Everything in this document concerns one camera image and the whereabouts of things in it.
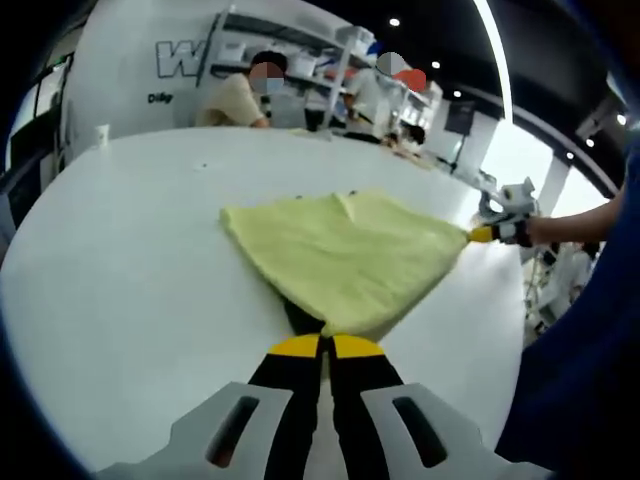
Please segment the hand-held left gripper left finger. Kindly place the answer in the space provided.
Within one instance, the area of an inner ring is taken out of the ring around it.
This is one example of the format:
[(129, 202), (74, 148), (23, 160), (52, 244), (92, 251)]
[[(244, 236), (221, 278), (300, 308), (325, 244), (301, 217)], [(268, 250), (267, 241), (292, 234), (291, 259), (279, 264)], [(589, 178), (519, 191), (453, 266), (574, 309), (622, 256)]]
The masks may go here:
[(97, 479), (301, 479), (317, 426), (319, 335), (272, 347), (247, 383), (231, 382), (175, 421), (165, 447)]

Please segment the person's right hand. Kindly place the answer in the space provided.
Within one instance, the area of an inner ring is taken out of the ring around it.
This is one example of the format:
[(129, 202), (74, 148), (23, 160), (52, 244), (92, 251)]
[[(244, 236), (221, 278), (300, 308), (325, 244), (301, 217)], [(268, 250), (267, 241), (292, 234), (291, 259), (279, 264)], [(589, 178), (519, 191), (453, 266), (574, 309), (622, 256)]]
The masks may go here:
[(551, 242), (548, 233), (548, 221), (549, 218), (545, 217), (530, 217), (526, 220), (526, 236), (532, 246), (545, 245)]

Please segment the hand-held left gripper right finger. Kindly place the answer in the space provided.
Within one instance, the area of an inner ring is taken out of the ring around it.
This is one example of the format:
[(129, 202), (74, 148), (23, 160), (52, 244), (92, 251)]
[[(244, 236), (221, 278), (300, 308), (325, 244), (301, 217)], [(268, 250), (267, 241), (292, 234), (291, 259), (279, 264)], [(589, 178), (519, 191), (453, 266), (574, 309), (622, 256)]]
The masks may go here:
[(333, 423), (351, 479), (548, 479), (487, 448), (479, 428), (418, 383), (406, 384), (375, 343), (328, 343)]

